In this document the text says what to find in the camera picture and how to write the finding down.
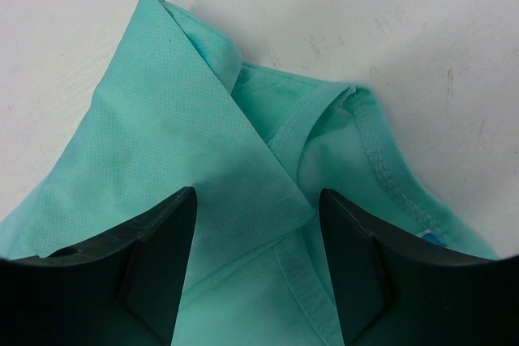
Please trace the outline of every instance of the mint green garment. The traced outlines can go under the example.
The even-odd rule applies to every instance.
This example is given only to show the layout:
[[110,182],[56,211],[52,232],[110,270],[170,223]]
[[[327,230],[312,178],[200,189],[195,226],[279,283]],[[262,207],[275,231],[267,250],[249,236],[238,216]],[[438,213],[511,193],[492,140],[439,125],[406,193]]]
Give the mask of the mint green garment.
[[139,0],[58,163],[0,224],[0,255],[46,256],[183,186],[199,213],[178,346],[343,344],[316,217],[323,187],[495,257],[416,181],[371,92],[245,63],[164,0]]

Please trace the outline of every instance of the white surface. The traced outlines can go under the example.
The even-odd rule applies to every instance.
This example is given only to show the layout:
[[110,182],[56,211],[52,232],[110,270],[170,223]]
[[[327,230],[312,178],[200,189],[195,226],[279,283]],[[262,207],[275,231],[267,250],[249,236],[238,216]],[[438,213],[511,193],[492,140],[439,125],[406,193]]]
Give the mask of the white surface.
[[[519,252],[519,0],[169,0],[244,57],[376,90],[424,184]],[[51,170],[137,0],[0,0],[0,218]]]

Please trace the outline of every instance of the black plastic holder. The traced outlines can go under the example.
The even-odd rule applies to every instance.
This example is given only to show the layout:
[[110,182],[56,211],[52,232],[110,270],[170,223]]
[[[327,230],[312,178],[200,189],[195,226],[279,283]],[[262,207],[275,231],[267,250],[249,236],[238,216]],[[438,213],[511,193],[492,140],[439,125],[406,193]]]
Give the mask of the black plastic holder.
[[0,344],[170,345],[195,218],[184,188],[47,258],[0,260]]
[[321,193],[320,223],[345,344],[519,344],[519,256],[446,249],[334,190]]

